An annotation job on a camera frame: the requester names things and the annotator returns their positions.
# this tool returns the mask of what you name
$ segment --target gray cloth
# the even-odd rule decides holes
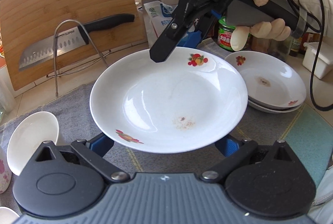
[[[216,44],[207,47],[201,45],[200,48],[220,57],[225,57],[225,54],[228,54],[228,51],[221,54],[224,50]],[[101,131],[94,123],[89,110],[89,96],[92,86],[93,83],[82,85],[74,91],[1,126],[1,147],[7,151],[11,134],[19,123],[30,114],[42,110],[49,111],[57,117],[60,131],[68,143],[82,138],[89,140],[98,135]],[[279,114],[277,120],[276,114],[262,113],[253,108],[247,108],[243,119],[231,134],[238,139],[251,138],[259,144],[271,145],[281,137],[296,114],[297,111]],[[133,176],[136,171],[195,172],[199,174],[217,164],[224,157],[214,145],[186,153],[152,154],[131,150],[115,142],[114,147],[104,158]],[[8,190],[0,194],[0,206],[7,206],[19,213],[12,195],[15,178],[16,176],[13,175]]]

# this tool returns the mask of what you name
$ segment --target gloved hand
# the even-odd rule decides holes
[[[265,5],[269,0],[253,0],[257,6]],[[237,26],[230,39],[234,51],[239,51],[245,46],[248,35],[252,34],[257,38],[285,40],[291,33],[290,27],[285,25],[283,19],[276,19],[272,22],[260,22],[252,27]]]

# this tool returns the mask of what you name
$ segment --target white bowl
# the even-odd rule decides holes
[[[306,98],[300,76],[286,63],[265,53],[239,51],[225,60],[245,80],[250,99],[271,109],[299,106]]]
[[[31,156],[45,140],[51,140],[56,145],[64,145],[57,118],[47,111],[40,111],[25,118],[9,140],[7,161],[11,171],[20,175]]]
[[[0,224],[12,224],[19,215],[8,207],[0,207]]]
[[[252,107],[252,108],[255,108],[257,110],[266,112],[266,113],[278,114],[278,113],[289,113],[289,112],[293,112],[295,110],[298,110],[302,105],[298,105],[296,107],[288,108],[288,109],[284,109],[284,110],[276,110],[276,109],[270,109],[270,108],[266,108],[266,107],[260,106],[260,105],[258,105],[256,103],[252,102],[249,99],[249,106]]]
[[[239,123],[246,106],[246,85],[235,68],[187,47],[176,47],[163,63],[153,62],[149,50],[128,55],[102,73],[90,95],[101,131],[152,153],[212,144]]]

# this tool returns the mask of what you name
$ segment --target bottle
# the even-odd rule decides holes
[[[291,43],[291,48],[290,48],[290,56],[293,57],[297,57],[299,48],[301,46],[301,42],[302,42],[302,37],[298,38],[298,39],[294,39]]]
[[[302,37],[302,42],[301,42],[301,46],[299,47],[299,51],[298,53],[300,54],[305,54],[306,52],[306,47],[304,46],[304,43],[309,43],[312,42],[313,39],[313,34],[312,33],[305,33]]]

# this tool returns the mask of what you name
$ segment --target metal screw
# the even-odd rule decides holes
[[[111,174],[111,179],[116,181],[124,181],[128,179],[129,175],[123,171],[117,171]]]
[[[216,171],[208,170],[202,173],[202,177],[207,180],[215,180],[219,174]]]

